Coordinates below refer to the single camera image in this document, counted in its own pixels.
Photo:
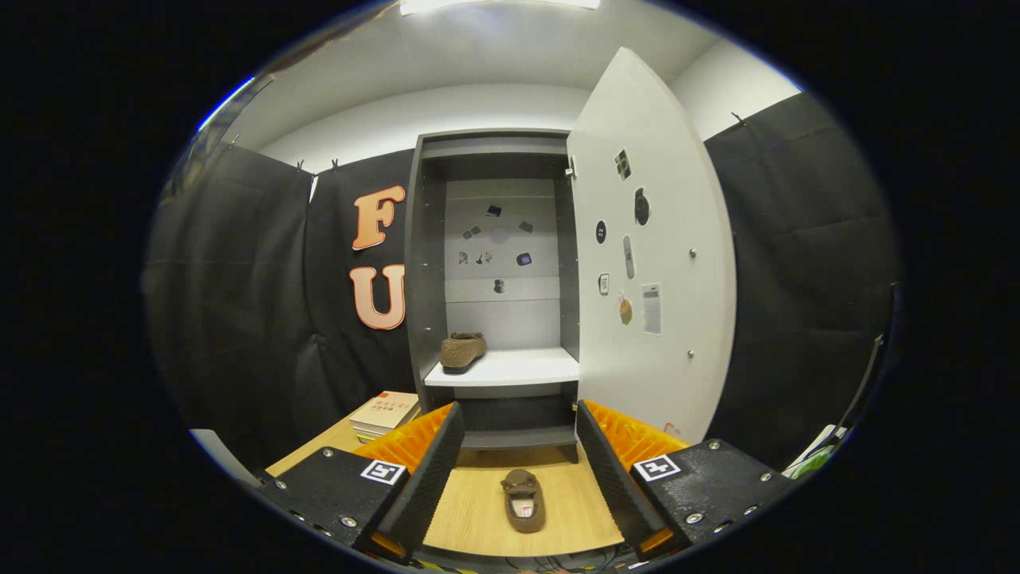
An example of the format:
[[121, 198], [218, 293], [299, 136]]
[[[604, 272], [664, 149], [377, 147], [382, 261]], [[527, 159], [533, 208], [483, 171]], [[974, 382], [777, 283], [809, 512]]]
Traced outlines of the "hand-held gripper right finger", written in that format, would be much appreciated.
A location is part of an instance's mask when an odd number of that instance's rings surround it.
[[794, 486], [732, 443], [686, 443], [594, 401], [577, 403], [575, 431], [624, 545], [641, 559], [709, 545]]

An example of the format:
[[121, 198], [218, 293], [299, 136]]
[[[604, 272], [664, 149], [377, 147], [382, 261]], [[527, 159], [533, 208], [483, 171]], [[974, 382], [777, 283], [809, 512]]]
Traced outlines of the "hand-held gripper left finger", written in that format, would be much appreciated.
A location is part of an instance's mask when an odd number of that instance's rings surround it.
[[350, 451], [322, 446], [280, 473], [265, 473], [255, 494], [328, 544], [390, 563], [411, 563], [465, 437], [459, 403]]

